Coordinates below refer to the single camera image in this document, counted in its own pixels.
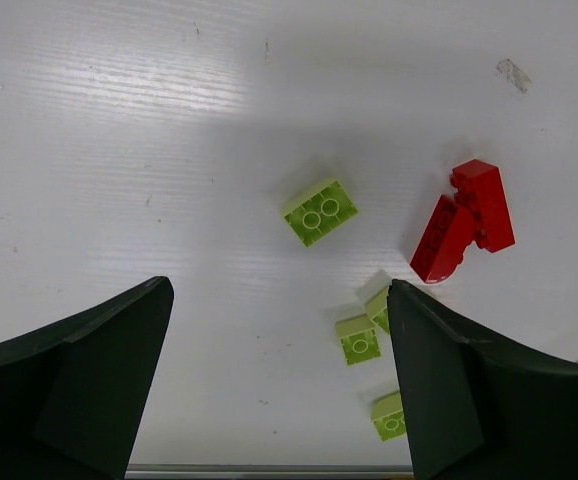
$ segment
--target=metal strip at table edge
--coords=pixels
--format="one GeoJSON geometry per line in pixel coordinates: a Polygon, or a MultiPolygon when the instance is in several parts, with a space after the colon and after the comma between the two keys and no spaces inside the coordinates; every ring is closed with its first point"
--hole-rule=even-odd
{"type": "Polygon", "coordinates": [[[125,479],[411,479],[411,467],[342,465],[139,465],[127,468],[125,479]]]}

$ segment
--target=lime green block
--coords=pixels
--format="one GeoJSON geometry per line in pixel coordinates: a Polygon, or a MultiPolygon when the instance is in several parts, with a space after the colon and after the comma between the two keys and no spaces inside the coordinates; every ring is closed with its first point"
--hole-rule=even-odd
{"type": "Polygon", "coordinates": [[[371,421],[383,442],[405,435],[407,426],[400,393],[394,393],[379,400],[371,412],[371,421]]]}
{"type": "Polygon", "coordinates": [[[313,245],[358,213],[340,182],[327,178],[282,209],[282,216],[305,247],[313,245]]]}
{"type": "Polygon", "coordinates": [[[387,295],[389,287],[385,288],[378,295],[365,304],[365,311],[369,320],[389,333],[389,316],[387,315],[387,295]]]}
{"type": "Polygon", "coordinates": [[[336,332],[347,365],[355,365],[380,356],[376,327],[366,315],[336,323],[336,332]]]}

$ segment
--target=green lego brick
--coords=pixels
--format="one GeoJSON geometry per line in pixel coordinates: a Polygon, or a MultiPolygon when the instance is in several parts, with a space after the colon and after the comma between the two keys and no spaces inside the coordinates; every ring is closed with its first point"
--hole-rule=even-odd
{"type": "Polygon", "coordinates": [[[387,295],[389,287],[385,288],[378,295],[365,304],[365,311],[369,320],[389,333],[389,316],[387,315],[387,295]]]}
{"type": "Polygon", "coordinates": [[[366,315],[336,323],[336,332],[347,365],[355,365],[380,356],[376,327],[366,315]]]}
{"type": "Polygon", "coordinates": [[[293,199],[282,209],[282,216],[305,247],[358,213],[340,182],[327,178],[293,199]]]}
{"type": "Polygon", "coordinates": [[[383,442],[405,435],[407,425],[400,393],[394,393],[379,400],[371,412],[371,421],[383,442]]]}

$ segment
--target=paint chip on table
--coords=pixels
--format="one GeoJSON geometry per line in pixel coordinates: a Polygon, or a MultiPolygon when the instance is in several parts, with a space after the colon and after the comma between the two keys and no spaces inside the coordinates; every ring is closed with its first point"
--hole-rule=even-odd
{"type": "Polygon", "coordinates": [[[522,93],[527,93],[527,89],[531,85],[531,79],[518,65],[506,59],[500,62],[496,68],[507,78],[508,82],[513,83],[522,93]]]}

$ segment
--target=red block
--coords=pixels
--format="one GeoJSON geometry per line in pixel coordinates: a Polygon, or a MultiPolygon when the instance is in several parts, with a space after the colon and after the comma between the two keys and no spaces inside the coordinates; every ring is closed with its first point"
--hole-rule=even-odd
{"type": "Polygon", "coordinates": [[[473,215],[480,248],[494,253],[516,243],[498,167],[471,160],[453,169],[451,185],[458,189],[456,202],[473,215]]]}
{"type": "Polygon", "coordinates": [[[475,228],[468,209],[441,196],[411,259],[411,267],[425,283],[441,282],[462,263],[475,228]]]}

